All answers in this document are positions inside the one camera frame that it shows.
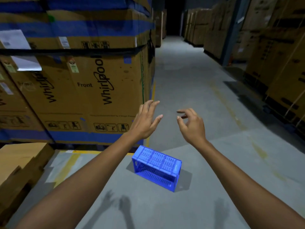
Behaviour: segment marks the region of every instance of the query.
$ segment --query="forearm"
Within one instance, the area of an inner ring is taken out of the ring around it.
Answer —
[[[256,183],[212,144],[200,143],[196,148],[251,228],[305,227],[305,220],[297,212]]]
[[[136,142],[133,135],[122,135],[44,197],[21,220],[17,229],[75,228]]]

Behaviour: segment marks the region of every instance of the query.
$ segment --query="concrete floor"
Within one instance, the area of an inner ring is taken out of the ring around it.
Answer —
[[[152,149],[182,160],[172,193],[133,173],[126,156],[77,226],[98,228],[249,228],[206,161],[180,134],[176,110],[192,107],[204,119],[208,140],[250,177],[305,217],[305,143],[261,110],[260,97],[202,48],[167,37],[156,50],[156,115]],[[58,153],[8,228],[95,154]]]

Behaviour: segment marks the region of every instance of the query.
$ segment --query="right hand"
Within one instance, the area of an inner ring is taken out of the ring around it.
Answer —
[[[206,144],[207,139],[203,119],[199,117],[192,108],[178,110],[177,113],[185,114],[182,117],[177,116],[177,121],[186,142],[194,147],[198,147],[202,143]],[[186,118],[188,118],[189,121],[185,124],[183,119]]]

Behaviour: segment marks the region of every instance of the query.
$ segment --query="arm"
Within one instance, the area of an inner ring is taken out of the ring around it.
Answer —
[[[208,162],[251,228],[305,228],[305,219],[256,183],[207,141],[203,120],[193,109],[179,110],[178,113],[185,114],[177,117],[183,137]],[[184,124],[183,118],[189,121]]]
[[[132,146],[155,131],[163,117],[152,123],[158,103],[150,100],[141,105],[127,133],[45,196],[16,229],[75,228]]]

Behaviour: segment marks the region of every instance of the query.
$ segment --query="hand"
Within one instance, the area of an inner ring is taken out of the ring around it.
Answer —
[[[207,143],[203,119],[192,108],[178,110],[177,113],[185,114],[182,117],[177,116],[177,121],[186,142],[194,147],[198,147],[201,143]],[[189,121],[185,124],[183,119],[187,118]]]
[[[138,141],[148,138],[160,123],[163,115],[159,115],[153,122],[155,108],[159,103],[160,101],[154,102],[153,100],[149,100],[140,105],[139,112],[128,131],[134,135]]]

